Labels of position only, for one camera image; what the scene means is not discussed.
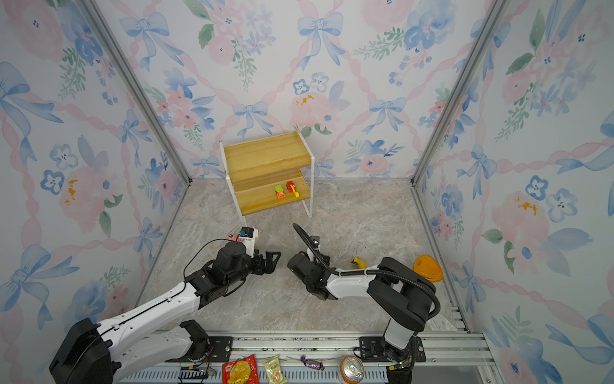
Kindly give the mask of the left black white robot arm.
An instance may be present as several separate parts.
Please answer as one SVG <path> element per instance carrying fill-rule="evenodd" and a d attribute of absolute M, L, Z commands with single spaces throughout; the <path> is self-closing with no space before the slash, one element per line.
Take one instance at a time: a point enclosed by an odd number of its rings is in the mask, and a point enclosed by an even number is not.
<path fill-rule="evenodd" d="M 229 241 L 201 269 L 185 276 L 165 294 L 122 315 L 94 323 L 75 323 L 51 361 L 57 383 L 117 383 L 125 377 L 168 360 L 202 362 L 215 348 L 195 320 L 171 331 L 158 329 L 233 294 L 250 275 L 270 275 L 278 252 L 260 254 L 252 245 Z"/>

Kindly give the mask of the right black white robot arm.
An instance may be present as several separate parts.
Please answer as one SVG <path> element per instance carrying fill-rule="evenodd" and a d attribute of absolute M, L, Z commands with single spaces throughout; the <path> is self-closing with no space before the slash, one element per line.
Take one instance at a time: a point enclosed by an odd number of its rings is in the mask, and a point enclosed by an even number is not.
<path fill-rule="evenodd" d="M 390 361 L 416 358 L 418 334 L 441 311 L 436 287 L 393 258 L 362 270 L 338 270 L 300 252 L 288 268 L 321 300 L 367 298 L 379 305 L 390 316 L 382 338 L 383 355 Z"/>

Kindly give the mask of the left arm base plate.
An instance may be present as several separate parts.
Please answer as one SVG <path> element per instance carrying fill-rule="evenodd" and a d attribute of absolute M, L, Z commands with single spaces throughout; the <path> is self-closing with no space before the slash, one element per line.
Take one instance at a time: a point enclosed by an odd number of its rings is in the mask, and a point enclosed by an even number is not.
<path fill-rule="evenodd" d="M 171 358 L 167 363 L 228 363 L 233 350 L 233 337 L 209 336 L 193 343 L 180 358 Z"/>

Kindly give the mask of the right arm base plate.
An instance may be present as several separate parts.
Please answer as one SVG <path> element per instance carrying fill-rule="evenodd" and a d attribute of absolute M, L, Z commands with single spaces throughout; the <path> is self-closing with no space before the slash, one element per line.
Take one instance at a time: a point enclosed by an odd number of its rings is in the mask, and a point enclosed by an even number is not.
<path fill-rule="evenodd" d="M 382 337 L 363 336 L 358 339 L 358 346 L 353 349 L 353 353 L 364 363 L 409 363 L 413 352 L 416 353 L 417 363 L 426 362 L 422 340 L 417 336 L 413 336 L 401 349 L 389 344 Z"/>

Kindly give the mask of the green orange toy truck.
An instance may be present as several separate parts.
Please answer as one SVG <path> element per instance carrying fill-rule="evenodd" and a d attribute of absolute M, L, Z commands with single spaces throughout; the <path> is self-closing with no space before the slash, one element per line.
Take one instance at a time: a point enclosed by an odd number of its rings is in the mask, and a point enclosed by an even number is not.
<path fill-rule="evenodd" d="M 281 185 L 276 185 L 274 189 L 278 199 L 283 199 L 286 197 L 283 187 Z"/>

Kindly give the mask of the red yellow toy excavator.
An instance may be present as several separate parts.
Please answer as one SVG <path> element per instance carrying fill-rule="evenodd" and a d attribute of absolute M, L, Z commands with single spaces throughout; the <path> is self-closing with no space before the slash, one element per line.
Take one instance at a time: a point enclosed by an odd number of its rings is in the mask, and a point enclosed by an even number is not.
<path fill-rule="evenodd" d="M 296 198 L 299 198 L 299 197 L 300 197 L 300 194 L 299 194 L 299 192 L 297 191 L 297 187 L 296 187 L 296 185 L 294 184 L 294 182 L 293 182 L 293 181 L 289 181 L 289 182 L 287 182 L 287 183 L 286 183 L 286 187 L 287 187 L 287 189 L 288 189 L 288 190 L 289 190 L 289 191 L 290 191 L 292 194 L 294 194 L 294 196 L 295 196 Z"/>

